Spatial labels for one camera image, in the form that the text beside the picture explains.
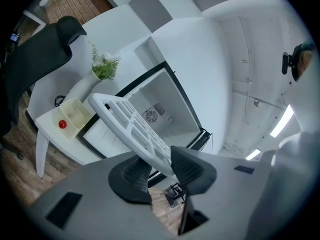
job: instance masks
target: cable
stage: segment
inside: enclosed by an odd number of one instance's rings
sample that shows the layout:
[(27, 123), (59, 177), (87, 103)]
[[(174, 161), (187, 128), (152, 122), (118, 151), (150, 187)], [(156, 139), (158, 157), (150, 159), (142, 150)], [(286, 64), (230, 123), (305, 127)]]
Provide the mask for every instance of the cable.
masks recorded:
[(253, 96), (247, 96), (247, 95), (245, 95), (245, 94), (243, 94), (243, 93), (240, 93), (240, 92), (237, 92), (237, 91), (233, 91), (232, 93), (233, 93), (233, 94), (237, 94), (237, 95), (241, 95), (241, 96), (245, 96), (245, 97), (247, 97), (247, 98), (249, 98), (249, 99), (252, 99), (252, 100), (255, 100), (255, 101), (260, 101), (261, 103), (264, 103), (264, 104), (273, 106), (273, 107), (275, 107), (275, 108), (277, 108), (277, 109), (280, 109), (280, 110), (285, 110), (285, 109), (283, 109), (282, 107), (279, 107), (279, 106), (274, 105), (274, 104), (272, 104), (272, 103), (270, 103), (270, 102), (264, 101), (264, 100), (262, 100), (262, 99), (259, 99), (259, 98), (253, 97)]
[(55, 99), (54, 99), (54, 105), (55, 105), (56, 107), (59, 107), (59, 106), (61, 105), (61, 103), (64, 102), (65, 97), (66, 97), (66, 96), (63, 96), (63, 95), (58, 95), (57, 97), (55, 97)]

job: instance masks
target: red object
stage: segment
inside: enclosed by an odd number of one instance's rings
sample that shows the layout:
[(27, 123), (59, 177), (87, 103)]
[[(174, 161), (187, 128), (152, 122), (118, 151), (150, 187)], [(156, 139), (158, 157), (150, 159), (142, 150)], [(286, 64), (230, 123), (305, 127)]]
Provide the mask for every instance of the red object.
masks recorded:
[(59, 127), (61, 129), (65, 129), (67, 127), (67, 122), (65, 120), (60, 120), (59, 121)]

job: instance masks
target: white flower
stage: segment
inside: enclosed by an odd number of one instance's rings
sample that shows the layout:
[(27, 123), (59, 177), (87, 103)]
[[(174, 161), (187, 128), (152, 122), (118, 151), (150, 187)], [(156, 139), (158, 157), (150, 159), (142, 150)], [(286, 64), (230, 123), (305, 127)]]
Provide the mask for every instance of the white flower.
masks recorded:
[(105, 61), (109, 61), (109, 60), (112, 59), (112, 55), (109, 52), (105, 52), (104, 55), (103, 55), (103, 59)]
[(115, 70), (112, 71), (112, 73), (110, 74), (110, 77), (112, 77), (112, 78), (116, 77), (116, 71)]
[(104, 61), (104, 57), (103, 57), (103, 55), (97, 55), (97, 56), (95, 56), (94, 57), (94, 61), (96, 61), (96, 62), (103, 62)]
[(96, 61), (96, 60), (92, 64), (92, 66), (94, 66), (94, 67), (97, 67), (97, 66), (100, 66), (100, 65), (101, 65), (101, 61)]

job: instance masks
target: mini fridge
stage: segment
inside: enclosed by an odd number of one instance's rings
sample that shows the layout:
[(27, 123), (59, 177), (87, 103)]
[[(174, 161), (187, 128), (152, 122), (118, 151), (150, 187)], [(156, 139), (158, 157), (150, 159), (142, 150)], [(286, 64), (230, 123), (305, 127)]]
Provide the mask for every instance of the mini fridge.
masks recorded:
[[(132, 104), (143, 120), (168, 146), (201, 150), (210, 138), (183, 87), (166, 61), (131, 82), (116, 96)], [(102, 158), (131, 151), (95, 114), (78, 138)]]

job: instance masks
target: wooden floor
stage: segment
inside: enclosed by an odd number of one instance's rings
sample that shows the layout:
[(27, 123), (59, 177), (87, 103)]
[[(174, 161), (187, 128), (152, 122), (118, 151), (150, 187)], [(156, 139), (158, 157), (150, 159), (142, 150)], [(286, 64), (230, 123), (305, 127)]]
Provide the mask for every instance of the wooden floor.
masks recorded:
[[(50, 23), (65, 15), (72, 15), (84, 24), (111, 8), (107, 0), (51, 0), (45, 9)], [(34, 21), (27, 19), (21, 28), (21, 43), (31, 37), (37, 27)], [(43, 178), (37, 176), (35, 166), (37, 133), (25, 116), (29, 100), (29, 96), (25, 93), (19, 102), (19, 123), (4, 136), (5, 140), (22, 151), (23, 160), (7, 150), (3, 150), (0, 156), (2, 169), (12, 191), (21, 204), (26, 206), (31, 205), (42, 193), (81, 166), (49, 146), (44, 176)], [(150, 188), (149, 192), (152, 197), (153, 212), (168, 230), (176, 235), (183, 206), (178, 205), (172, 209), (164, 193), (156, 187)]]
[[(45, 11), (50, 24), (63, 16), (73, 16), (83, 25), (112, 8), (107, 0), (50, 0)], [(38, 26), (38, 23), (27, 17), (19, 29), (19, 45), (29, 39)]]

